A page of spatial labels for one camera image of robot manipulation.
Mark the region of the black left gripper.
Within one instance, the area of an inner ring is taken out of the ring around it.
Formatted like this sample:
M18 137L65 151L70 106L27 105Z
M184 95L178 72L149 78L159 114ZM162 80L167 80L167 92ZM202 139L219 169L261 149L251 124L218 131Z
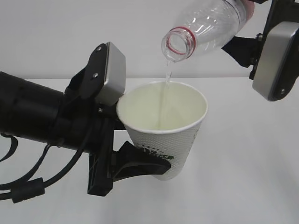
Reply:
M171 168L168 156L150 147L135 147L126 141L118 151L113 151L115 130L124 130L115 105L98 104L93 98L82 99L79 91L67 88L47 143L76 152L46 185L64 177L84 152L89 154L87 193L95 196L106 196L114 180L163 175Z

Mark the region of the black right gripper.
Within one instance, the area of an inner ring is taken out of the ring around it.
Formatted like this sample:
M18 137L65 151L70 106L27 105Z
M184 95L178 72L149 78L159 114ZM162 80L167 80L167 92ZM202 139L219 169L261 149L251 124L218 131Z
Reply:
M262 33L261 42L264 43L269 32L282 22L299 22L299 4L294 0L274 0L271 3L267 21ZM240 66L248 68L256 63L256 51L258 40L256 38L233 37L221 49L230 55ZM299 77L299 32L290 48L283 68L283 74L279 79L295 81Z

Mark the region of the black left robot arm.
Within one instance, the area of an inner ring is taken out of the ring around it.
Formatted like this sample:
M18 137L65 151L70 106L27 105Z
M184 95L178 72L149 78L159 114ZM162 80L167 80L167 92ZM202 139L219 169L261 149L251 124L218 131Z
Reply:
M116 106L97 104L94 99L79 96L76 75L64 92L33 82L0 74L0 134L11 140L7 153L17 149L18 138L44 142L45 148L37 163L19 179L2 184L1 200L22 202L45 193L47 187L58 182L88 153L87 193L106 196L113 183L141 175L162 175L171 164L165 156L152 154L148 147L137 148L125 142L113 150L114 132L124 130L116 113ZM48 180L33 178L51 147L75 150L67 165Z

